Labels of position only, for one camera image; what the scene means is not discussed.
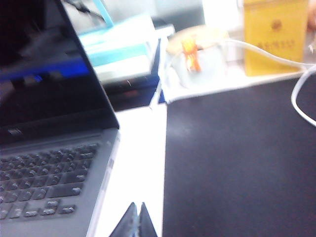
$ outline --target laptop keyboard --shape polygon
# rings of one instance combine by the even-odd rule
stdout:
[[[80,195],[98,147],[94,143],[1,158],[0,219],[74,213],[76,206],[62,205],[62,199]],[[43,199],[42,208],[28,208],[29,201]]]

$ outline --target white cable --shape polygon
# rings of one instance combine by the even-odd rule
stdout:
[[[311,117],[309,117],[307,114],[305,114],[297,105],[296,103],[296,99],[298,96],[298,93],[300,92],[302,86],[304,85],[304,83],[306,82],[306,80],[314,73],[316,73],[316,64],[314,63],[300,63],[300,62],[295,62],[289,59],[285,59],[285,58],[281,58],[278,56],[275,56],[257,46],[254,46],[252,44],[243,42],[243,41],[239,41],[236,39],[223,39],[221,41],[215,41],[213,42],[214,44],[211,47],[214,47],[216,45],[222,44],[222,43],[234,43],[237,46],[241,46],[242,48],[246,48],[249,50],[252,50],[254,52],[257,52],[259,54],[262,54],[268,58],[271,58],[279,63],[283,63],[283,64],[287,64],[289,66],[293,66],[293,67],[309,67],[309,69],[307,71],[305,71],[302,76],[298,79],[298,81],[296,82],[293,91],[292,91],[292,95],[291,95],[291,103],[294,107],[294,109],[297,111],[297,113],[303,118],[305,119],[307,122],[309,122],[311,125],[316,127],[316,121],[314,119],[312,119]],[[171,67],[173,61],[179,56],[181,55],[182,52],[177,53],[176,55],[174,55],[172,57],[172,59],[170,60],[170,62],[166,65],[165,67],[165,73],[167,73],[167,70]],[[160,96],[161,93],[161,82],[159,81],[158,87],[155,91],[154,97],[151,100],[151,106],[153,104],[153,102],[157,101],[157,97]]]
[[[298,114],[305,119],[307,122],[309,122],[311,125],[316,127],[316,121],[314,119],[312,119],[311,117],[309,117],[306,113],[304,113],[297,105],[296,103],[296,99],[297,99],[297,95],[300,92],[303,84],[306,82],[306,80],[316,72],[316,65],[314,65],[313,67],[309,68],[307,71],[305,71],[303,73],[303,75],[298,79],[298,81],[296,82],[294,89],[292,91],[292,95],[291,95],[291,102],[292,105],[294,107],[294,109],[298,112]]]
[[[289,66],[293,66],[293,67],[312,67],[315,65],[315,63],[300,63],[300,62],[295,62],[295,61],[292,61],[292,60],[289,60],[289,59],[285,59],[285,58],[281,58],[281,57],[278,57],[278,56],[275,56],[274,54],[271,54],[257,46],[254,46],[250,43],[246,43],[246,42],[243,42],[243,41],[239,41],[239,40],[236,40],[236,39],[223,39],[222,41],[219,41],[219,42],[216,42],[218,44],[221,44],[223,42],[228,42],[228,43],[235,43],[236,45],[238,46],[241,46],[242,48],[246,48],[246,49],[249,49],[251,51],[254,51],[254,52],[257,52],[257,53],[260,53],[268,58],[271,58],[279,63],[283,63],[283,64],[287,64]]]

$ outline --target orange tag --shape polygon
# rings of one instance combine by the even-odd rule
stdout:
[[[182,41],[183,52],[186,58],[186,66],[190,72],[200,72],[201,67],[198,63],[198,46],[194,39]]]

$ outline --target black object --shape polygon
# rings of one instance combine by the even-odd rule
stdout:
[[[110,237],[134,237],[137,230],[137,208],[135,203],[131,203],[127,211],[122,216]]]
[[[295,82],[168,105],[164,237],[316,236],[316,128]],[[298,98],[313,118],[315,91]]]
[[[142,107],[150,104],[159,82],[159,61],[160,40],[156,49],[152,70],[149,75],[103,85],[115,111]],[[163,93],[161,93],[159,103],[163,102],[165,102],[165,100]]]
[[[142,203],[139,213],[139,237],[157,237],[154,225],[144,202]]]
[[[110,237],[157,237],[145,203],[137,216],[135,203],[131,203]]]
[[[97,17],[101,21],[104,21],[103,17],[100,14],[98,14],[98,13],[96,13],[94,11],[91,11],[82,2],[72,1],[72,0],[64,0],[64,2],[66,2],[66,3],[70,4],[71,6],[75,7],[78,11],[80,11],[82,13],[89,14],[91,16]]]

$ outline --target keyboard key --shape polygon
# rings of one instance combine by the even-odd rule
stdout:
[[[38,160],[39,160],[39,158],[28,159],[26,162],[26,167],[30,168],[30,167],[36,166],[36,163],[38,162]]]
[[[83,182],[86,178],[86,170],[76,170],[65,174],[64,184]]]
[[[75,209],[75,205],[62,206],[59,208],[58,214],[71,214],[75,212]]]
[[[25,202],[24,203],[19,203],[19,204],[15,204],[10,212],[10,219],[16,219],[19,218],[23,212],[25,208]]]
[[[73,161],[76,157],[76,153],[66,153],[63,156],[62,162]]]
[[[52,167],[51,173],[53,174],[60,173],[63,170],[63,168],[64,168],[64,164],[55,165],[54,167]]]
[[[39,200],[39,199],[43,199],[46,195],[46,189],[37,189],[33,196],[32,199],[33,200]]]
[[[1,182],[1,184],[0,184],[0,193],[4,192],[6,184],[7,183],[5,183],[5,182]]]
[[[80,154],[79,159],[91,159],[93,157],[94,157],[94,153],[89,152],[89,153]]]
[[[17,161],[13,161],[14,165],[15,165],[15,168],[17,169],[21,169],[21,168],[24,168],[27,161],[26,160],[17,160]]]
[[[53,206],[58,206],[60,203],[60,200],[49,200],[47,201],[46,203],[46,206],[45,207],[53,207]]]
[[[88,145],[88,148],[91,150],[91,151],[96,151],[98,148],[99,148],[99,144],[98,143],[94,143],[94,144],[90,144]]]
[[[15,160],[22,160],[22,157],[21,156],[12,157],[12,161],[15,161]]]
[[[34,217],[37,216],[39,213],[39,209],[35,208],[35,209],[28,209],[24,212],[24,217]]]
[[[40,158],[37,162],[37,165],[47,165],[49,163],[50,158]]]
[[[12,174],[12,172],[1,172],[0,173],[0,180],[1,181],[9,180],[11,178],[11,174]]]
[[[48,198],[59,198],[79,195],[82,186],[82,183],[52,186],[53,189],[52,192],[49,193]]]
[[[21,194],[19,195],[18,201],[28,201],[30,200],[32,194],[33,194],[33,190],[22,191]]]
[[[50,165],[42,166],[38,169],[37,174],[38,175],[47,175],[49,173],[50,168],[51,168]]]
[[[60,150],[50,151],[50,153],[53,154],[53,155],[60,155],[60,154],[62,154],[62,152]]]
[[[42,210],[39,211],[40,215],[42,216],[48,216],[48,215],[53,215],[56,213],[56,206],[52,206],[52,207],[46,207]]]
[[[19,179],[12,180],[7,184],[6,189],[7,190],[16,190],[19,187],[20,183],[21,183],[21,180],[19,180]]]
[[[34,182],[33,182],[33,187],[42,187],[45,185],[46,181],[47,181],[48,176],[40,176],[40,177],[36,177]]]
[[[3,163],[3,167],[2,167],[2,171],[7,171],[7,170],[11,170],[14,169],[15,165],[12,162],[7,162],[7,163]]]
[[[2,162],[9,162],[9,161],[12,161],[13,157],[1,157],[0,160]]]
[[[57,164],[61,161],[61,158],[58,156],[52,156],[49,160],[49,164]]]
[[[20,191],[12,191],[12,192],[7,192],[5,197],[4,197],[4,202],[8,203],[8,202],[14,202],[17,200],[18,196],[19,196]]]
[[[91,160],[90,159],[87,159],[87,160],[82,160],[78,163],[77,165],[77,169],[84,169],[84,170],[87,170],[90,168],[90,165],[91,165]]]
[[[28,189],[34,181],[34,178],[23,179],[19,188],[20,189]]]
[[[10,209],[12,207],[12,204],[10,203],[3,203],[0,204],[0,219],[3,220],[8,215]]]
[[[25,171],[24,177],[34,177],[38,171],[37,167],[29,168]]]
[[[46,185],[48,185],[48,186],[57,185],[60,181],[60,178],[61,178],[60,174],[50,175]]]
[[[20,179],[23,177],[25,172],[26,172],[26,169],[17,169],[15,171],[13,171],[11,178],[12,179]]]
[[[64,172],[74,171],[77,164],[75,162],[69,162],[65,165]]]
[[[60,151],[61,151],[62,153],[70,153],[70,152],[73,151],[73,149],[71,149],[71,148],[62,148],[62,149],[60,149]]]

